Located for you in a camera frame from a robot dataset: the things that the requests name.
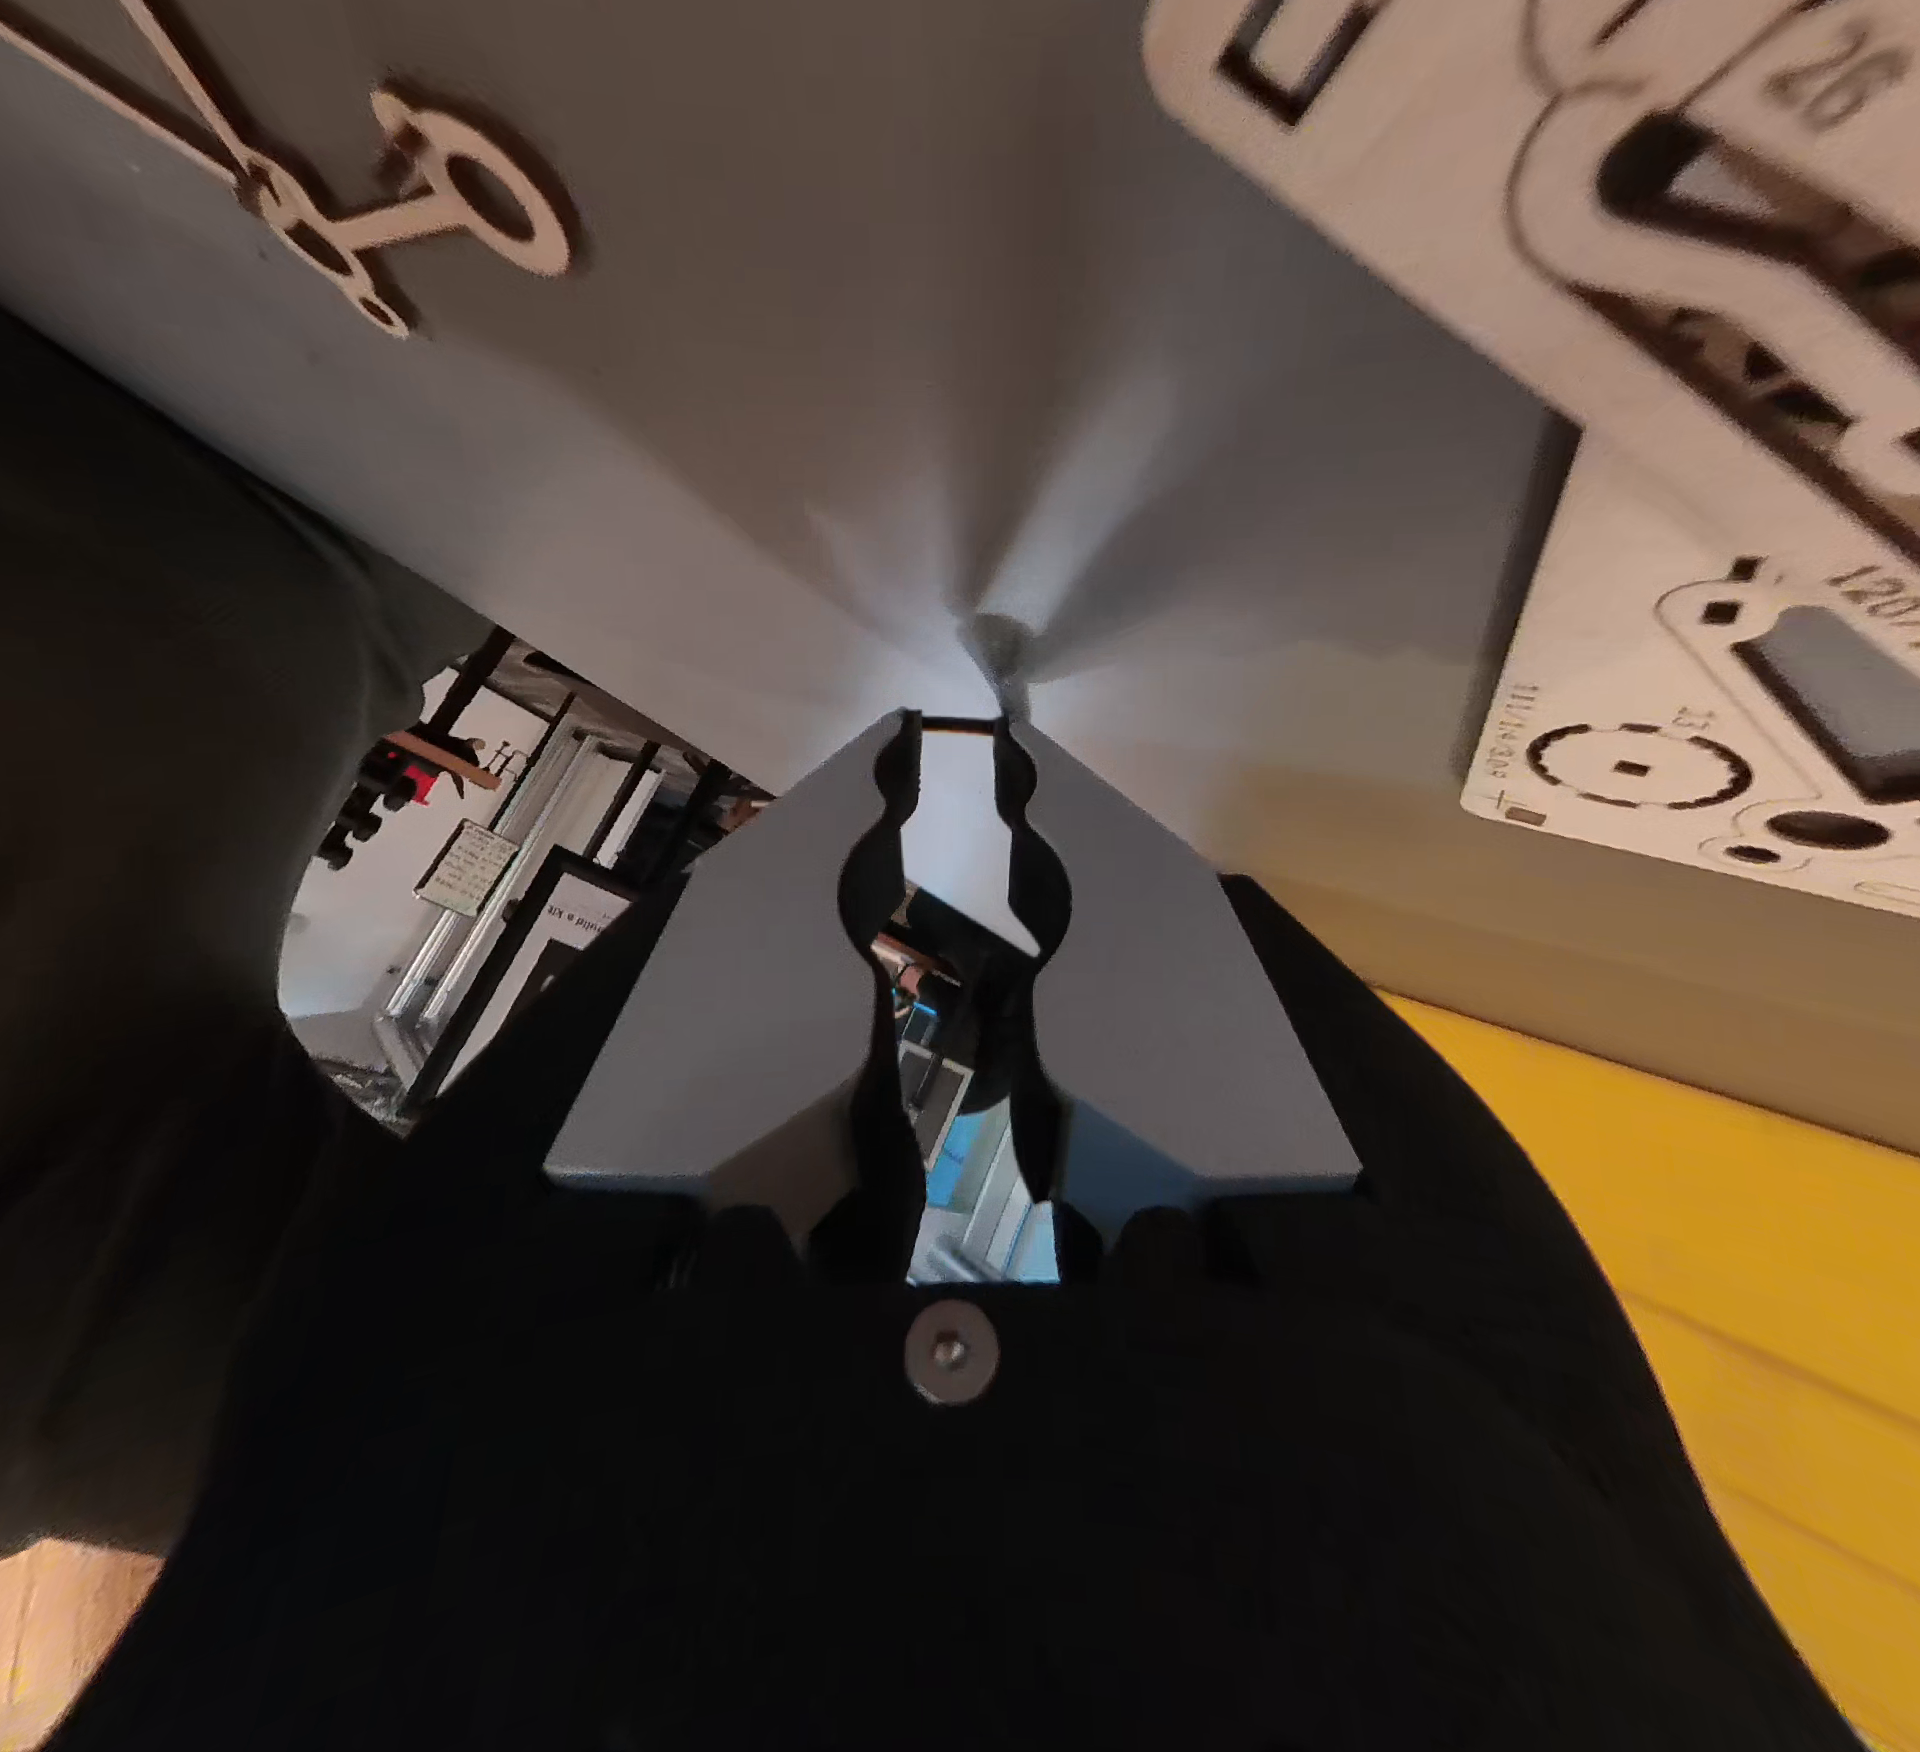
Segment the white paper sign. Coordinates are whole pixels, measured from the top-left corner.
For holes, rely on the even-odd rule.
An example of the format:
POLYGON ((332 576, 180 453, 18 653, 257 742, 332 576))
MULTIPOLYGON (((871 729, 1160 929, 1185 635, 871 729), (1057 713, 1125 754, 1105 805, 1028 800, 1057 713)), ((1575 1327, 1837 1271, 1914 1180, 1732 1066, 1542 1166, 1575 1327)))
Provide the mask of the white paper sign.
POLYGON ((413 886, 422 903, 476 920, 510 875, 520 845, 476 821, 460 821, 413 886))

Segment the yellow panel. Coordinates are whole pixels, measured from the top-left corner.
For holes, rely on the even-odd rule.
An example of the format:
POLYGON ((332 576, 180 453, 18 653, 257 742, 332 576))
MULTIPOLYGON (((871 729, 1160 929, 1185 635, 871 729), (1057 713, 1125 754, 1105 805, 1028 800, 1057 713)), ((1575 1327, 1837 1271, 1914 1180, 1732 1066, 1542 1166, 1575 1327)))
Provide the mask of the yellow panel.
POLYGON ((1619 1293, 1713 1512, 1849 1721, 1918 1747, 1916 1159, 1386 996, 1619 1293))

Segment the person's dark clothed torso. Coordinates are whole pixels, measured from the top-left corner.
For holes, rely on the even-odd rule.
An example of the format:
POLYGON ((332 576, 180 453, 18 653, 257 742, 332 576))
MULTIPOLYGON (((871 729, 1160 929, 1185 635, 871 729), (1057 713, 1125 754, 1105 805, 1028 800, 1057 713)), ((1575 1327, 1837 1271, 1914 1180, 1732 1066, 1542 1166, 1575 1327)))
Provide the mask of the person's dark clothed torso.
POLYGON ((377 1163, 283 939, 487 631, 5 315, 5 1559, 174 1546, 286 1236, 377 1163))

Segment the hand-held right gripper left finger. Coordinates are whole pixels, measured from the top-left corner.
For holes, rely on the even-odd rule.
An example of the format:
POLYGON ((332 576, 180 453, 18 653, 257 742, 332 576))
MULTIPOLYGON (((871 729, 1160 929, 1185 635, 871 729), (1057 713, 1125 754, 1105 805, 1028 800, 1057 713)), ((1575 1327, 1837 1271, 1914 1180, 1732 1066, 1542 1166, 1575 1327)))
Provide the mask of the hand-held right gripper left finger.
POLYGON ((816 1271, 899 1284, 927 1207, 894 976, 924 719, 883 716, 703 854, 548 1159, 578 1191, 773 1211, 816 1271))

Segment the black framed notice board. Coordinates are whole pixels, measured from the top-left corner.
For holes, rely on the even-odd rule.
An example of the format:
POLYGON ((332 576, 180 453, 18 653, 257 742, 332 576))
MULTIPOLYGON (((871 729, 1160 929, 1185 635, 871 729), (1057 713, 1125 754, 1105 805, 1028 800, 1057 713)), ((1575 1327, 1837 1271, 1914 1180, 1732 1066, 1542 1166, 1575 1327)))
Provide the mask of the black framed notice board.
POLYGON ((428 1052, 411 1109, 445 1093, 634 902, 635 890, 587 854, 545 853, 428 1052))

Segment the laser-cut wooden parts sheet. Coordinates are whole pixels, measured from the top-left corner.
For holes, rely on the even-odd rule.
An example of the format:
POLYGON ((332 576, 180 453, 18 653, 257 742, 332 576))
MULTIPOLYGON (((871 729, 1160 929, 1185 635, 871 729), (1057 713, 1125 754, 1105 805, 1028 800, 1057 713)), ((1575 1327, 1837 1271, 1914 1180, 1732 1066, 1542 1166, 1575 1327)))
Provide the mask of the laser-cut wooden parts sheet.
POLYGON ((1152 0, 1163 107, 1659 463, 1916 545, 1916 0, 1152 0))
POLYGON ((1462 809, 1914 920, 1912 546, 1767 453, 1583 437, 1462 809))

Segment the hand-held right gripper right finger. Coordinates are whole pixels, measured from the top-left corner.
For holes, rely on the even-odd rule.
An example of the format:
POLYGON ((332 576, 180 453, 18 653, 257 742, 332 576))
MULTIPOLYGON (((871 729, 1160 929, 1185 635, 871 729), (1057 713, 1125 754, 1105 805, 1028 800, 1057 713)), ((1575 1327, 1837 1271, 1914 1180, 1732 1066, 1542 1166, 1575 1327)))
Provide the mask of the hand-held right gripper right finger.
POLYGON ((1057 1280, 1091 1278, 1142 1211, 1352 1193, 1354 1144, 1213 865, 1032 722, 995 719, 991 756, 1035 951, 1012 1145, 1057 1280))

